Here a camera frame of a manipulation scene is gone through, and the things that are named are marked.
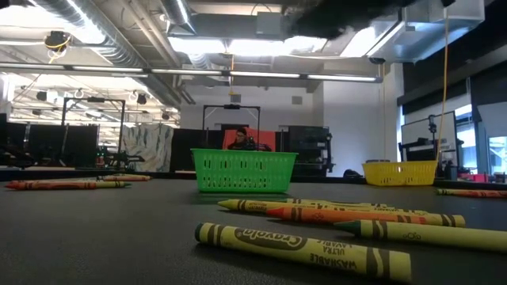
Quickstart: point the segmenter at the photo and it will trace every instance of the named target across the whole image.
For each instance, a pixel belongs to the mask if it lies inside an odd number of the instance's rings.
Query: hanging cable
[[[444,112],[445,112],[445,101],[447,100],[447,74],[448,74],[448,60],[449,60],[449,14],[447,8],[444,8],[445,13],[445,49],[444,49],[444,98],[442,100],[442,113],[440,114],[440,127],[438,129],[438,147],[436,152],[436,163],[440,158],[440,140],[442,138],[442,132],[444,129]]]
[[[386,136],[386,63],[382,63],[382,95],[383,95],[383,159],[387,159]]]

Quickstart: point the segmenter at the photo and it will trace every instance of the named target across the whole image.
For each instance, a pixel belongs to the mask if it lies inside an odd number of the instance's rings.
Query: white wall
[[[321,83],[313,95],[314,125],[324,126],[324,83]]]
[[[448,99],[445,102],[445,112],[454,111],[458,108],[471,104],[470,94],[464,94],[459,97]],[[418,120],[428,119],[429,115],[440,115],[442,113],[442,103],[431,105],[416,112],[405,115],[405,124]]]
[[[362,164],[369,159],[398,160],[396,98],[403,94],[402,79],[402,65],[391,65],[384,80],[385,115],[382,84],[324,82],[324,126],[333,134],[336,164],[328,176],[341,177],[346,169],[363,173]]]
[[[229,87],[207,89],[203,86],[188,86],[187,91],[196,101],[196,105],[181,106],[181,128],[201,129],[203,105],[230,104]],[[252,86],[234,87],[242,95],[241,105],[261,107],[261,129],[278,131],[279,126],[302,125],[314,123],[312,94],[304,88],[271,87],[268,90]],[[292,96],[301,96],[302,105],[293,105]],[[257,111],[250,110],[256,117]],[[249,124],[257,127],[256,119],[245,109],[224,110],[217,108],[207,119],[205,127],[219,129],[216,124]]]

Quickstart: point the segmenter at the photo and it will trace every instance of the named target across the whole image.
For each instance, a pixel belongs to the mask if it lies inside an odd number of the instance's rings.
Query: orange crayon
[[[73,181],[12,181],[6,185],[13,190],[93,190],[98,188],[124,188],[129,183],[115,182],[73,182]]]
[[[438,195],[507,199],[507,191],[437,189],[436,193]]]
[[[356,220],[379,220],[386,222],[408,222],[435,226],[458,226],[464,227],[465,222],[462,216],[427,214],[416,215],[406,213],[403,215],[385,214],[360,211],[333,211],[323,209],[282,207],[266,211],[267,215],[284,220],[295,222],[334,224],[336,222],[350,222]]]
[[[149,177],[127,177],[127,176],[124,176],[124,177],[121,177],[121,176],[107,176],[107,177],[98,177],[97,179],[98,180],[102,180],[102,181],[131,181],[131,182],[149,181],[150,180]]]

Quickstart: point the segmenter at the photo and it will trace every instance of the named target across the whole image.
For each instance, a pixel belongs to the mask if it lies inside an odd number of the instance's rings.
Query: black machine
[[[289,151],[299,155],[294,164],[294,174],[325,177],[332,173],[331,139],[325,127],[289,126]]]

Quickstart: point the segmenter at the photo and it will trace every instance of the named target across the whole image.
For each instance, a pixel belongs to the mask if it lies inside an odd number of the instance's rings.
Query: crayon
[[[360,219],[389,222],[411,222],[418,224],[426,224],[428,222],[431,222],[426,221],[426,218],[424,218],[424,216],[394,215],[359,211],[331,211],[296,207],[283,207],[267,210],[266,214],[283,220],[331,225],[336,222],[350,222]]]
[[[130,186],[126,182],[96,182],[96,181],[24,181],[24,182],[11,182],[6,187],[13,190],[80,190],[87,189],[93,190],[98,188],[124,188]]]
[[[113,174],[114,177],[146,177],[148,180],[153,179],[153,177],[148,175],[139,175],[139,174],[129,174],[129,173],[116,173]]]
[[[117,176],[107,176],[107,177],[97,177],[98,181],[148,181],[147,177],[117,177]]]
[[[404,283],[409,283],[411,280],[408,253],[234,226],[221,226],[209,222],[199,224],[195,236],[198,242],[204,244],[281,260],[320,265]]]
[[[384,207],[384,208],[391,208],[387,204],[381,204],[381,203],[350,203],[350,202],[337,202],[337,201],[326,201],[326,200],[318,200],[318,199],[284,199],[281,202],[285,203],[292,203],[292,204],[310,204],[314,205],[316,203],[321,204],[332,204],[336,207]]]
[[[310,209],[326,209],[334,211],[370,211],[379,212],[385,214],[414,214],[414,215],[425,215],[428,214],[426,211],[415,211],[415,210],[403,210],[403,209],[386,209],[386,208],[354,208],[354,207],[335,207],[333,205],[316,203],[314,205],[309,204],[290,204],[281,202],[268,202],[268,201],[254,201],[254,200],[243,200],[243,199],[229,199],[226,201],[219,202],[219,205],[233,211],[253,211],[265,213],[267,210],[277,209],[281,207],[301,207]]]
[[[504,198],[507,199],[507,191],[489,191],[489,190],[450,190],[437,189],[438,195],[453,195],[474,198]]]
[[[284,207],[267,210],[266,214],[280,219],[309,223],[335,223],[367,219],[388,222],[408,222],[434,226],[465,227],[465,219],[461,215],[441,215],[432,213],[419,215],[413,213],[398,214],[371,211],[335,211],[326,209]]]
[[[334,225],[339,230],[365,238],[413,241],[507,253],[507,232],[505,231],[364,220],[339,222]]]

